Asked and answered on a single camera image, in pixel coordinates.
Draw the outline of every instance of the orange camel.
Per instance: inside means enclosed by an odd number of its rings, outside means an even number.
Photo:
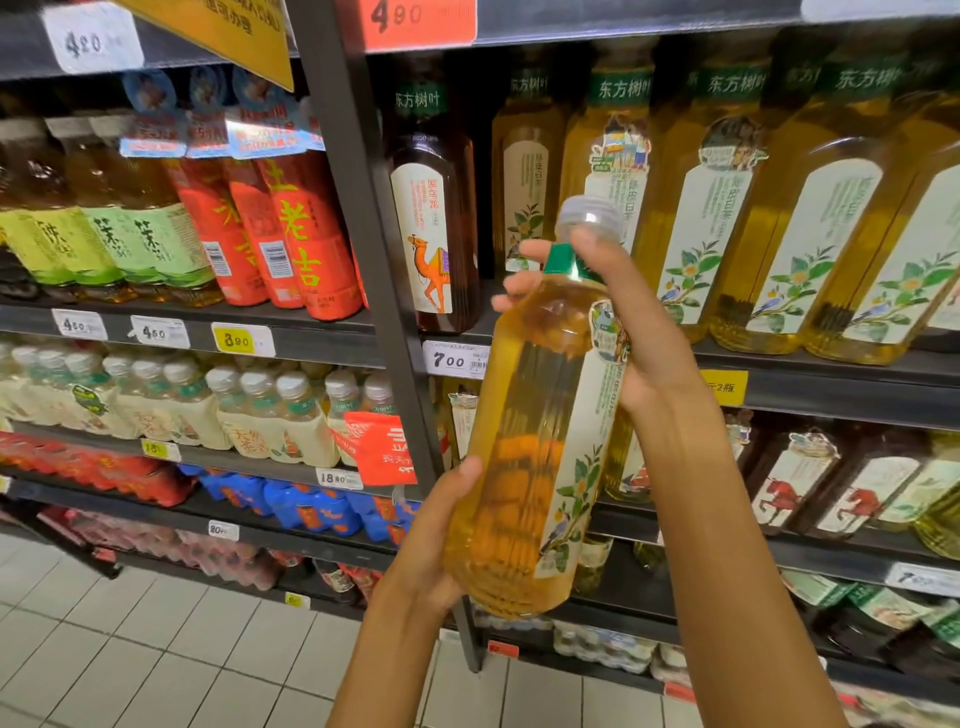
[[[433,299],[430,298],[430,291],[436,291],[437,299],[440,301],[437,305],[437,312],[443,313],[444,285],[450,283],[449,253],[443,248],[438,248],[428,263],[426,261],[426,240],[416,235],[409,235],[407,242],[414,246],[414,265],[417,266],[417,273],[420,274],[421,278],[430,281],[430,284],[423,290],[423,295],[433,303]]]

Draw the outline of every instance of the yellow sign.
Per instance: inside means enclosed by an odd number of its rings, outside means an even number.
[[[117,4],[294,90],[283,0],[117,0]]]
[[[213,337],[217,340],[217,349],[224,353],[256,354],[253,337],[245,328],[214,327]]]
[[[309,609],[310,608],[310,597],[304,595],[295,595],[293,592],[287,592],[287,596],[284,599],[289,607],[297,607],[297,609]]]
[[[747,376],[750,372],[733,369],[701,369],[700,374],[713,390],[717,401],[725,407],[739,407],[747,399]]]

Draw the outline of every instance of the tile floor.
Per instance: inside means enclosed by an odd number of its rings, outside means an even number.
[[[0,536],[3,728],[320,728],[359,622]],[[695,707],[440,641],[425,728],[701,728]]]

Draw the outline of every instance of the barcode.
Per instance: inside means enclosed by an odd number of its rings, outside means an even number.
[[[210,261],[210,267],[213,269],[213,274],[215,276],[229,278],[233,275],[233,272],[230,271],[230,266],[227,263],[227,259],[224,257],[224,251],[220,247],[220,243],[213,241],[212,243],[204,242],[204,250],[206,251],[206,257]]]
[[[290,265],[290,258],[287,257],[287,250],[283,247],[282,240],[260,243],[260,250],[263,251],[263,257],[267,261],[271,278],[291,279],[294,276],[294,269]]]

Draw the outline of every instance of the yellow promotional sign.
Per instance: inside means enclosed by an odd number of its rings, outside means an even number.
[[[700,374],[724,407],[739,407],[747,398],[750,372],[734,369],[701,369]]]
[[[117,4],[294,90],[282,0],[117,0]]]

